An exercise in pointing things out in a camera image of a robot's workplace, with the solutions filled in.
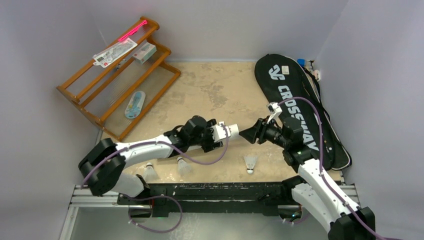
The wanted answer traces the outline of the black CROSSWAY racket bag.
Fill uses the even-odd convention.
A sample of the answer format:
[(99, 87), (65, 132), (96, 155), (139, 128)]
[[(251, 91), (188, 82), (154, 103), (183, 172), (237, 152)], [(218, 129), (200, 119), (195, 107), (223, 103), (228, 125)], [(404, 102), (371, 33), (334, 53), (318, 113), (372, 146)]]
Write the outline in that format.
[(255, 79), (269, 102), (279, 103), (290, 99), (280, 107), (280, 119), (287, 117), (301, 121), (304, 143), (312, 150), (318, 151), (319, 126), (318, 117), (312, 107), (303, 100), (293, 99), (302, 97), (309, 100), (317, 109), (322, 123), (322, 139), (325, 146), (323, 167), (326, 170), (336, 166), (336, 147), (334, 132), (330, 127), (323, 107), (320, 105), (318, 93), (304, 68), (294, 59), (280, 54), (267, 54), (260, 58), (254, 67)]

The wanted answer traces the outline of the white shuttlecock tube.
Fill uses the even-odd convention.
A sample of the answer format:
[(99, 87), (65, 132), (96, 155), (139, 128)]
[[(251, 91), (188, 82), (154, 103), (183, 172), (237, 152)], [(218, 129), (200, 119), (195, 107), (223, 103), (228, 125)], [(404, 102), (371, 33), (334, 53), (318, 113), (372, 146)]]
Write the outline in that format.
[[(189, 159), (190, 161), (200, 164), (200, 165), (212, 165), (215, 164), (217, 162), (219, 162), (227, 153), (227, 150), (229, 148), (229, 144), (230, 141), (233, 140), (234, 138), (237, 138), (239, 136), (239, 128), (237, 124), (232, 124), (229, 125), (230, 129), (231, 129), (231, 138), (227, 138), (226, 140), (222, 140), (220, 142), (214, 142), (213, 141), (213, 136), (212, 136), (212, 127), (209, 127), (206, 129), (206, 131), (208, 131), (207, 133), (205, 133), (203, 135), (202, 141), (199, 142), (198, 144), (194, 144), (194, 145), (189, 145), (187, 144), (183, 144), (183, 147), (178, 148), (176, 145), (172, 144), (171, 142), (167, 142), (164, 140), (156, 140), (153, 143), (155, 145), (165, 145), (168, 146), (172, 149), (171, 154), (169, 155), (169, 157), (171, 157), (171, 155), (173, 155), (173, 152), (176, 152), (178, 155), (181, 155), (187, 159)], [(189, 155), (186, 154), (186, 152), (189, 152), (193, 149), (196, 149), (197, 147), (200, 147), (203, 149), (203, 151), (205, 153), (208, 153), (212, 150), (215, 150), (217, 148), (221, 148), (223, 147), (223, 152), (221, 153), (221, 155), (213, 161), (210, 162), (203, 162), (203, 161), (199, 161), (197, 159), (194, 159), (192, 157), (190, 157)]]

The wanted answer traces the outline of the black SPORT racket bag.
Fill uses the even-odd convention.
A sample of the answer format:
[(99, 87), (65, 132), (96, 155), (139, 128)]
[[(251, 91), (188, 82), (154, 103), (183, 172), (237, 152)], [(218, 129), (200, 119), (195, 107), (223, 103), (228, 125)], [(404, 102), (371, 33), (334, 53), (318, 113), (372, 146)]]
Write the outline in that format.
[(323, 140), (326, 147), (326, 157), (331, 162), (331, 169), (341, 171), (351, 166), (352, 157), (341, 143), (334, 127), (331, 124), (331, 118), (321, 102), (320, 86), (317, 78), (306, 67), (302, 67), (308, 79), (308, 86), (304, 89), (311, 97), (311, 102), (317, 108), (323, 128)]

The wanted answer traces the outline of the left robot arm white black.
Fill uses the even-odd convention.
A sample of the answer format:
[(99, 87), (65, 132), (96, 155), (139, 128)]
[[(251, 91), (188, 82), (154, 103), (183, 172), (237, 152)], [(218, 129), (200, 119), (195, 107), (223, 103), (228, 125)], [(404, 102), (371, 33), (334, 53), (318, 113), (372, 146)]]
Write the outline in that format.
[(227, 146), (230, 130), (214, 118), (192, 116), (183, 125), (177, 125), (154, 138), (135, 142), (114, 142), (101, 139), (79, 162), (82, 185), (88, 186), (92, 195), (102, 196), (108, 191), (128, 195), (138, 205), (149, 199), (146, 180), (141, 176), (125, 176), (123, 171), (133, 165), (154, 159), (186, 156), (192, 148), (205, 153)]

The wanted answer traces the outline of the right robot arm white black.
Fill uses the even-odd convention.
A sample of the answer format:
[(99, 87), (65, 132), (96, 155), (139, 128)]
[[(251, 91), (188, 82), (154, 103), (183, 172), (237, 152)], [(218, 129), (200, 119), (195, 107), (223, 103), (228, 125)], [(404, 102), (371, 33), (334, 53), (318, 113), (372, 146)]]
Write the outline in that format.
[(324, 228), (329, 240), (375, 240), (375, 214), (361, 207), (329, 176), (304, 143), (304, 129), (298, 119), (288, 117), (283, 125), (259, 118), (239, 135), (251, 144), (270, 142), (283, 149), (285, 162), (297, 176), (282, 182), (280, 196), (288, 204), (299, 203)]

